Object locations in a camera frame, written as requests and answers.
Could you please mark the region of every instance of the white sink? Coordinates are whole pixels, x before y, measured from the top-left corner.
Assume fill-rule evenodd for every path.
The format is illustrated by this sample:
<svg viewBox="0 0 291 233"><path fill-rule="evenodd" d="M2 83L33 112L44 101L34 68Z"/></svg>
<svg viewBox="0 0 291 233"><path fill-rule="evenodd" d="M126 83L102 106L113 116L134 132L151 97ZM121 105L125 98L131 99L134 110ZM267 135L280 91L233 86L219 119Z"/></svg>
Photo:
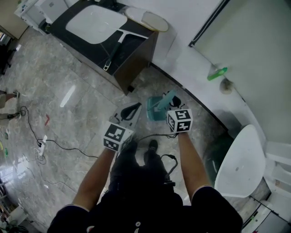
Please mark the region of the white sink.
<svg viewBox="0 0 291 233"><path fill-rule="evenodd" d="M223 196L245 198L259 185L266 166L260 139L253 125L242 129L229 148L214 188Z"/></svg>
<svg viewBox="0 0 291 233"><path fill-rule="evenodd" d="M99 44L107 40L126 21L127 17L122 14L91 5L72 18L65 28L90 44Z"/></svg>

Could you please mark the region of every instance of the marble floor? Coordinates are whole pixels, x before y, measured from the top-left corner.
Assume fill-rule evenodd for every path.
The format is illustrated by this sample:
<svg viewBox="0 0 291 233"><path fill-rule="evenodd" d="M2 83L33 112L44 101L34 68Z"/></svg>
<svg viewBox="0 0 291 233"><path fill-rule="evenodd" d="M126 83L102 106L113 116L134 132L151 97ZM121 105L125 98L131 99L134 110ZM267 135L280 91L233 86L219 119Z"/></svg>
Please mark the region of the marble floor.
<svg viewBox="0 0 291 233"><path fill-rule="evenodd" d="M0 80L0 89L20 91L20 99L11 99L2 112L14 113L21 106L29 109L30 123L38 138L44 135L68 148L76 147L87 155L98 156L103 147L101 129L114 110L124 103L139 101L143 105L150 96L175 89L182 100L192 109L194 123L190 132L198 153L203 156L206 146L224 129L194 99L153 67L144 69L132 84L135 89L125 96L119 89L73 57L52 35L41 35L29 28L21 37L21 48L12 59L12 67ZM74 90L67 102L64 97ZM47 115L50 120L45 126ZM143 108L137 124L137 137L153 133L169 133L165 122L150 122ZM9 139L4 139L8 131ZM45 163L35 161L36 140L30 130L27 115L10 121L0 128L0 140L8 149L8 157L0 157L0 177L7 182L9 197L20 203L30 220L40 231L46 232L56 212L71 203L80 182L92 166L95 158L78 151L66 151L53 142L47 142ZM158 153L173 154L179 158L177 139L157 137ZM142 155L150 139L139 144L137 161L143 164ZM174 162L163 158L166 169ZM176 182L175 191L184 204L190 204L182 178L180 165L171 179ZM264 198L269 190L262 180L254 193ZM249 198L227 199L246 219L256 203Z"/></svg>

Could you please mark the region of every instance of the power strip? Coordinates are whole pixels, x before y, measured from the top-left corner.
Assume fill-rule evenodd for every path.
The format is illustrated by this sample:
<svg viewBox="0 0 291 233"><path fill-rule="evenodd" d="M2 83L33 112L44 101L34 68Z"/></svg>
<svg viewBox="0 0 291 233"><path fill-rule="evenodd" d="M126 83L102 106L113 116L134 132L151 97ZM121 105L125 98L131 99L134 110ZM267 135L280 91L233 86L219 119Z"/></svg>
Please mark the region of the power strip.
<svg viewBox="0 0 291 233"><path fill-rule="evenodd" d="M38 153L38 156L40 156L40 157L43 156L43 154L44 154L46 140L47 140L47 136L45 135L44 139L41 141L41 147L39 148L40 152Z"/></svg>

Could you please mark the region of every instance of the red object on floor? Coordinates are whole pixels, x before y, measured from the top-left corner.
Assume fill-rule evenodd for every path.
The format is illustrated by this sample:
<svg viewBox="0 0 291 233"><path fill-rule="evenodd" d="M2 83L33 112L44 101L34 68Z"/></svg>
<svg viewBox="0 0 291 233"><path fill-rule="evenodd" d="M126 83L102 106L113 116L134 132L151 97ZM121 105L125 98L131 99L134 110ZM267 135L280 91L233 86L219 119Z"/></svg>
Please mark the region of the red object on floor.
<svg viewBox="0 0 291 233"><path fill-rule="evenodd" d="M46 120L46 122L45 122L45 126L46 126L47 123L49 123L49 121L50 121L50 117L49 117L49 115L46 115L46 117L47 117L47 120Z"/></svg>

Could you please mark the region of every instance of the black handle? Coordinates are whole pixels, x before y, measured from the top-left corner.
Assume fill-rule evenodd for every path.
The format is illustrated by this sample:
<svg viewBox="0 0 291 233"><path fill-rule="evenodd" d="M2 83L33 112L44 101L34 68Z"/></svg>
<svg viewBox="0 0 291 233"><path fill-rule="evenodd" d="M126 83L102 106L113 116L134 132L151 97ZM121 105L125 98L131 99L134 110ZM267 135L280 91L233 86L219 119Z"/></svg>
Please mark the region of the black handle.
<svg viewBox="0 0 291 233"><path fill-rule="evenodd" d="M109 68L109 66L111 64L111 61L112 61L112 59L113 59L113 57L114 57L114 55L115 55L115 53L118 50L120 45L121 45L121 43L117 42L117 44L115 45L114 49L110 53L110 56L109 56L108 60L106 61L105 65L104 65L104 68L103 68L105 71L108 70L108 68Z"/></svg>

